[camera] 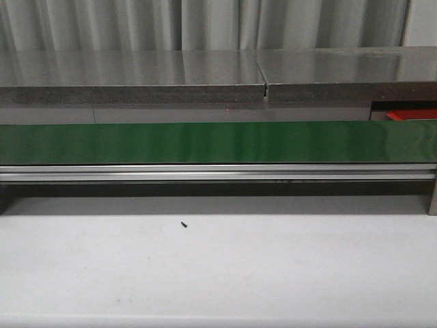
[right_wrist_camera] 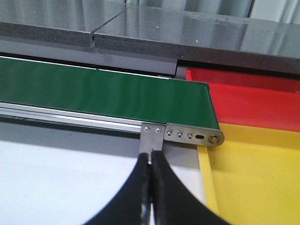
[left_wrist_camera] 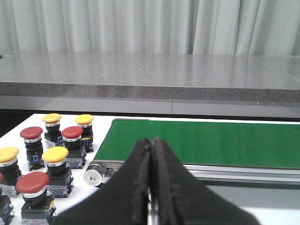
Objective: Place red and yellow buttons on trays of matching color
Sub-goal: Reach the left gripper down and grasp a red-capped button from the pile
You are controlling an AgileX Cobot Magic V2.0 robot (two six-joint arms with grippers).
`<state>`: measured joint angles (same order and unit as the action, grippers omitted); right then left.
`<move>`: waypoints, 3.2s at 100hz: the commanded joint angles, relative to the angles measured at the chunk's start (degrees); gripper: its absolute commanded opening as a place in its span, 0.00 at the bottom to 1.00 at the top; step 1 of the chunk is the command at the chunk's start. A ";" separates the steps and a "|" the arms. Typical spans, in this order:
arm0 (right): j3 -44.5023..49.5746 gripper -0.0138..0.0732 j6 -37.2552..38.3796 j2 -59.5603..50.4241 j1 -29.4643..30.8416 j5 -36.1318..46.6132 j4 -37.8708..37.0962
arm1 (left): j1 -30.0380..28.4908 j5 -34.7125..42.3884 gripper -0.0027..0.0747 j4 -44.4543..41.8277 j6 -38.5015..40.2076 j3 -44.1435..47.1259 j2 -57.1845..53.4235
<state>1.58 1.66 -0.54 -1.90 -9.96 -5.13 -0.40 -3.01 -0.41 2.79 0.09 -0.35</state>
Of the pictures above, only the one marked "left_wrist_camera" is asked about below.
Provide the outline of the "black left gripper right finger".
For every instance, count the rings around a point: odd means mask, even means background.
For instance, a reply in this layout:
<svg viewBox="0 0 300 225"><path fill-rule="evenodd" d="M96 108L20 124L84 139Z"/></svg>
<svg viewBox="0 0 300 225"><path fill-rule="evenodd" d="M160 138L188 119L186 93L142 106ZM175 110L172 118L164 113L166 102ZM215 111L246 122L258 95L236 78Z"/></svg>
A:
<svg viewBox="0 0 300 225"><path fill-rule="evenodd" d="M160 225L257 225L250 213L227 201L197 180L165 140L151 149L151 191Z"/></svg>

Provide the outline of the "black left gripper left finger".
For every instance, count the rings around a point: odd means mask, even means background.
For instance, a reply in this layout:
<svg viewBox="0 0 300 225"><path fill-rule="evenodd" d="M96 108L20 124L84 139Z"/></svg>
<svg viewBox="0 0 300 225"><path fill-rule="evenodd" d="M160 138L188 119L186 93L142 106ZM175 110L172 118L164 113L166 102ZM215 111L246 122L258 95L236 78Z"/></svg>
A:
<svg viewBox="0 0 300 225"><path fill-rule="evenodd" d="M150 141L138 140L120 169L94 194L60 213L54 225L145 225Z"/></svg>

